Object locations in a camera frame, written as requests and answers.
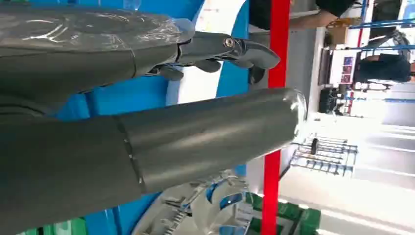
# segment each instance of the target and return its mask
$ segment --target robotic hand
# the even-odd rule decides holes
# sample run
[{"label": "robotic hand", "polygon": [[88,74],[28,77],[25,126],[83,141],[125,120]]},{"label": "robotic hand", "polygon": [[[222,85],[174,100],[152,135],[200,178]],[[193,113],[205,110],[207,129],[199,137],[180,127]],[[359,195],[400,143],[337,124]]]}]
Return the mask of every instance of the robotic hand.
[{"label": "robotic hand", "polygon": [[71,94],[140,75],[180,78],[218,61],[272,68],[278,57],[166,16],[78,7],[0,7],[0,230],[16,234],[201,179],[289,144],[304,97],[263,90],[61,122]]},{"label": "robotic hand", "polygon": [[179,80],[177,66],[215,72],[222,60],[245,68],[278,63],[263,45],[194,32],[190,21],[164,15],[11,3],[0,5],[0,15],[0,94],[32,114],[50,114],[71,94],[137,76]]}]

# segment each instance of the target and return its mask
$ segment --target wire shelf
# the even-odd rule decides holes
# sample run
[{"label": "wire shelf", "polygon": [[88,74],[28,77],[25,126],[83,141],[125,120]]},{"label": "wire shelf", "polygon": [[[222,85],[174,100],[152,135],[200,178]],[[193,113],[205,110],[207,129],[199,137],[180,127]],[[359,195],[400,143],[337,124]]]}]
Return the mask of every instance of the wire shelf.
[{"label": "wire shelf", "polygon": [[314,138],[309,137],[298,146],[293,153],[291,166],[351,178],[358,153],[357,146],[350,145],[343,139],[317,137],[318,148],[316,154],[312,154]]}]

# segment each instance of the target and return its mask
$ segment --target red pole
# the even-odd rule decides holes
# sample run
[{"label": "red pole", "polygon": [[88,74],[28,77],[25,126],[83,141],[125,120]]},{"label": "red pole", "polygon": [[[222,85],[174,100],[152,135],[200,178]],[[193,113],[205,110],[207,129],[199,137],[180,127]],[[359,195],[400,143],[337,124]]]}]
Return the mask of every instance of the red pole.
[{"label": "red pole", "polygon": [[[268,87],[285,87],[287,71],[289,0],[272,0],[271,7],[271,49],[281,58],[280,63],[269,72]],[[264,199],[262,210],[262,235],[277,233],[278,182],[281,151],[265,157]]]}]

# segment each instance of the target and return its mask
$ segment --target gray cylinder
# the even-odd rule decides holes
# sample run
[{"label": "gray cylinder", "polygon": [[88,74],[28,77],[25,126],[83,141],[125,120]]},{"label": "gray cylinder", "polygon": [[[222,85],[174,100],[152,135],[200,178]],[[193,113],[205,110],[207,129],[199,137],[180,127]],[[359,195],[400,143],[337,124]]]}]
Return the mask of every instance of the gray cylinder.
[{"label": "gray cylinder", "polygon": [[304,121],[294,90],[76,122],[1,122],[0,230],[84,216],[200,179],[290,143]]}]

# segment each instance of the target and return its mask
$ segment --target screw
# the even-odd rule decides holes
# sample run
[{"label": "screw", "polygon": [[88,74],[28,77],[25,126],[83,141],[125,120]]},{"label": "screw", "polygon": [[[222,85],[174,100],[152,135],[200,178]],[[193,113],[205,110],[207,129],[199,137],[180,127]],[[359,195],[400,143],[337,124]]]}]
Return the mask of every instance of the screw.
[{"label": "screw", "polygon": [[235,46],[235,41],[232,38],[227,38],[224,41],[226,47],[233,47]]}]

